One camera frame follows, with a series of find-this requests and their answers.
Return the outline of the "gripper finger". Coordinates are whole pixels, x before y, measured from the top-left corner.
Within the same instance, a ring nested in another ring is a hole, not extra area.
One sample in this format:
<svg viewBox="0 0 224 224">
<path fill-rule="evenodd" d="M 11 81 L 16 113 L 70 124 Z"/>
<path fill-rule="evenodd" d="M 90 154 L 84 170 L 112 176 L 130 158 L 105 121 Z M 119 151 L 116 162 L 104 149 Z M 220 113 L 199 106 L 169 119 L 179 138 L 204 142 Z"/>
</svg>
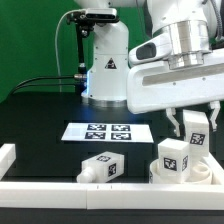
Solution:
<svg viewBox="0 0 224 224">
<path fill-rule="evenodd" d="M 213 131 L 217 130 L 217 123 L 216 119 L 218 117 L 218 114 L 220 112 L 221 106 L 219 101 L 213 101 L 209 103 L 209 109 L 210 109 L 210 123 Z"/>
<path fill-rule="evenodd" d="M 174 126 L 174 133 L 177 137 L 180 136 L 180 124 L 175 118 L 176 115 L 176 109 L 175 108 L 167 108 L 166 109 L 166 117 L 168 120 L 173 124 Z"/>
</svg>

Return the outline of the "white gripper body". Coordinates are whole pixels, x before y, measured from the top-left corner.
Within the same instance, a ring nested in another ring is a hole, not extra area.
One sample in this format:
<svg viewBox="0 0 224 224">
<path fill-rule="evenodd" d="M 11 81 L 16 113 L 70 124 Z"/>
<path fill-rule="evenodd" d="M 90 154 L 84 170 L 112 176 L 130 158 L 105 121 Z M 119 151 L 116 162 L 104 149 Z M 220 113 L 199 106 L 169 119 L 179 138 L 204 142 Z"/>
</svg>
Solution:
<svg viewBox="0 0 224 224">
<path fill-rule="evenodd" d="M 170 70 L 167 61 L 133 67 L 127 77 L 127 106 L 134 113 L 224 100 L 224 48 L 204 55 L 204 64 Z"/>
</svg>

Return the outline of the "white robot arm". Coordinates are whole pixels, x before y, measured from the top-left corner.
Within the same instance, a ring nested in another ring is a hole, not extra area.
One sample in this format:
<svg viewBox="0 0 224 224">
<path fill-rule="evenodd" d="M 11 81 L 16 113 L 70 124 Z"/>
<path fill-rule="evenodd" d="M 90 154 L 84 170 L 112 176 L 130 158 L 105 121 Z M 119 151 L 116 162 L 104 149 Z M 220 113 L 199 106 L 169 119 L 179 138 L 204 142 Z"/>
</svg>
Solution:
<svg viewBox="0 0 224 224">
<path fill-rule="evenodd" d="M 223 0 L 74 0 L 94 33 L 82 98 L 133 114 L 224 100 Z"/>
</svg>

